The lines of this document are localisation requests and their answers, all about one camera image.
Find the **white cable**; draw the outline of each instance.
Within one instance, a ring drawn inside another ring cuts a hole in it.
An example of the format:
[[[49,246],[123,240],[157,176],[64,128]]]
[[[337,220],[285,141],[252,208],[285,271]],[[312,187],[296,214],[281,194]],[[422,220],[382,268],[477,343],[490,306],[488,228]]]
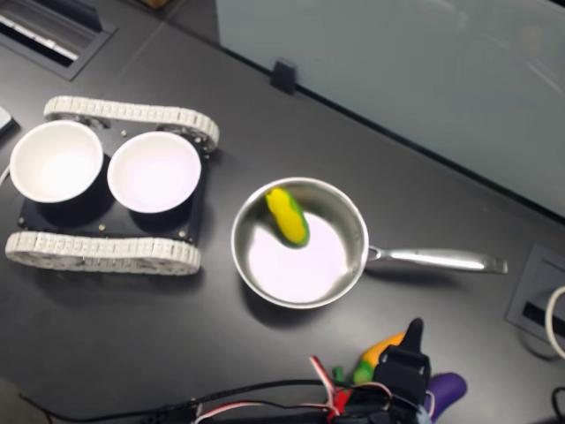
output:
[[[2,184],[8,178],[9,175],[10,175],[10,165],[6,166],[6,169],[4,170],[4,172],[2,172],[2,175],[0,175],[0,187],[2,186]]]
[[[557,337],[555,337],[554,333],[554,310],[555,305],[557,304],[557,300],[561,295],[565,294],[565,285],[554,291],[554,294],[551,295],[549,298],[549,302],[547,302],[546,308],[546,333],[547,339],[551,346],[555,349],[557,354],[561,356],[565,360],[565,351],[559,343],[557,342]]]
[[[209,411],[207,413],[203,413],[202,415],[200,415],[193,424],[199,424],[201,421],[213,417],[214,415],[218,414],[218,413],[225,413],[226,411],[229,411],[231,409],[236,409],[236,408],[240,408],[242,406],[263,406],[264,404],[260,404],[259,402],[236,402],[233,404],[227,404],[227,405],[223,405],[223,406],[219,406],[215,409],[213,409],[212,411]]]
[[[430,390],[426,390],[426,395],[430,397],[430,412],[428,415],[432,418],[433,413],[435,412],[435,396]]]
[[[249,401],[233,402],[233,403],[230,403],[230,404],[218,406],[217,408],[214,408],[211,411],[208,411],[207,413],[200,414],[200,413],[197,412],[197,418],[193,422],[193,424],[200,424],[201,421],[206,420],[208,418],[211,418],[211,417],[217,415],[218,413],[225,413],[227,411],[230,411],[230,410],[236,409],[236,408],[240,408],[242,406],[275,406],[275,407],[285,408],[285,406],[283,406],[283,405],[272,404],[270,402],[261,402],[261,401],[257,401],[257,402],[255,402],[255,401],[252,401],[252,402],[249,402]],[[298,405],[293,405],[290,408],[299,408],[299,407],[319,408],[319,409],[322,409],[322,410],[331,409],[328,405],[321,405],[321,404],[298,404]]]
[[[315,356],[311,356],[309,359],[310,362],[312,362],[314,369],[316,370],[316,374],[318,374],[318,377],[320,378],[322,384],[324,385],[324,388],[326,389],[326,394],[328,395],[328,406],[331,409],[336,410],[334,405],[334,396],[335,396],[334,384],[332,383],[331,379],[326,373],[324,367],[321,365],[320,360],[318,360],[318,358],[316,358]]]

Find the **pan handle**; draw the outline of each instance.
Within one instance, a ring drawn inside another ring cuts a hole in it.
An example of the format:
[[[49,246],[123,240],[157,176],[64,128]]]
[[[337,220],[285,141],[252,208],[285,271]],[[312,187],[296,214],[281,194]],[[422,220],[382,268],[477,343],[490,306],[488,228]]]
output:
[[[367,261],[401,261],[434,268],[494,274],[506,274],[509,271],[503,259],[451,249],[384,250],[369,246]]]

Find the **stainless steel saucepan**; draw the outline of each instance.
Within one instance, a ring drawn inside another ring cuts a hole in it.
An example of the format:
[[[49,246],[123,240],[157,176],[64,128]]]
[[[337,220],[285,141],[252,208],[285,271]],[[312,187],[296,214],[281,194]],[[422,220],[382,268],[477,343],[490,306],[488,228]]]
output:
[[[288,190],[302,206],[310,240],[295,248],[281,241],[265,193]],[[507,264],[485,254],[448,249],[384,250],[369,246],[363,217],[332,185],[312,178],[286,178],[264,185],[239,210],[231,232],[239,274],[262,298],[282,307],[321,307],[341,298],[368,261],[402,261],[428,267],[505,274]]]

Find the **dark countertop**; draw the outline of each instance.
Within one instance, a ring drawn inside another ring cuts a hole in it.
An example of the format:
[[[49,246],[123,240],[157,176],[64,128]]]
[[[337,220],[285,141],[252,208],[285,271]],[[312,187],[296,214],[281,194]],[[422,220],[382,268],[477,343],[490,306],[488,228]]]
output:
[[[56,273],[2,255],[0,375],[62,413],[121,412],[314,378],[313,353],[327,367],[351,370],[364,349],[421,316],[433,370],[456,371],[470,386],[443,422],[532,423],[552,415],[549,394],[565,367],[527,352],[504,315],[533,244],[565,254],[561,225],[309,98],[274,90],[265,76],[142,8],[116,1],[100,9],[119,30],[73,82],[0,48],[0,104],[22,126],[0,141],[0,168],[54,95],[208,114],[222,137],[207,187],[203,270],[193,277]],[[291,176],[344,190],[376,246],[496,254],[510,272],[365,273],[329,307],[273,308],[238,278],[230,227],[250,193]],[[17,229],[21,202],[11,183],[2,187],[0,239]]]

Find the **white bowl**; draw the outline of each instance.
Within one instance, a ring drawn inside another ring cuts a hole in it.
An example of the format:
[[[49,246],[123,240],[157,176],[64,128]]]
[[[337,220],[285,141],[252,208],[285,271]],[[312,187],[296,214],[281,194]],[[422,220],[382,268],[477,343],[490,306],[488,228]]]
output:
[[[74,121],[36,126],[11,152],[11,180],[32,201],[56,203],[83,193],[104,162],[100,140]]]
[[[128,209],[155,214],[188,199],[202,165],[194,146],[170,132],[145,132],[127,141],[109,163],[109,189]]]

